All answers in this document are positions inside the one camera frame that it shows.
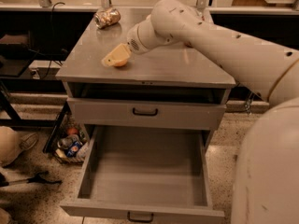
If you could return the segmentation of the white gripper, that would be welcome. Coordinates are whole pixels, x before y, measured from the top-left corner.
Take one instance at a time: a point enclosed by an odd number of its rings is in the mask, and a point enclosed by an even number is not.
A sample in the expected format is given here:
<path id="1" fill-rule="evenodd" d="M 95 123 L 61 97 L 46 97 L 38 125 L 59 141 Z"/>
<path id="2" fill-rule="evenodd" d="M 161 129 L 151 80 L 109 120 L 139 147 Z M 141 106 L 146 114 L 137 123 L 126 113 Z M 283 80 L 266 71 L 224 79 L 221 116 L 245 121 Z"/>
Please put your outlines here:
<path id="1" fill-rule="evenodd" d="M 151 15 L 136 24 L 127 33 L 127 44 L 120 43 L 101 61 L 105 67 L 112 65 L 119 60 L 129 60 L 131 52 L 144 54 L 161 46 L 174 44 L 175 40 L 170 37 L 162 37 L 155 30 L 151 22 Z"/>

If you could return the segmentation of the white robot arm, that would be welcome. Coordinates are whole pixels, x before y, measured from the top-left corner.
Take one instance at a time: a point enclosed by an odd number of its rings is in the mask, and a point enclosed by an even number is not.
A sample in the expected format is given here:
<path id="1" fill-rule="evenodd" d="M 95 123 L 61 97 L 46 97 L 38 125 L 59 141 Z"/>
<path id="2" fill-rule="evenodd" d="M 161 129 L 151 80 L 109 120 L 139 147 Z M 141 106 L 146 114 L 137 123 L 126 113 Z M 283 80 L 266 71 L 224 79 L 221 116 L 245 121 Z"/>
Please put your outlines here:
<path id="1" fill-rule="evenodd" d="M 266 101 L 238 155 L 231 224 L 299 224 L 299 51 L 205 21 L 178 0 L 161 0 L 106 55 L 122 66 L 132 54 L 184 42 Z"/>

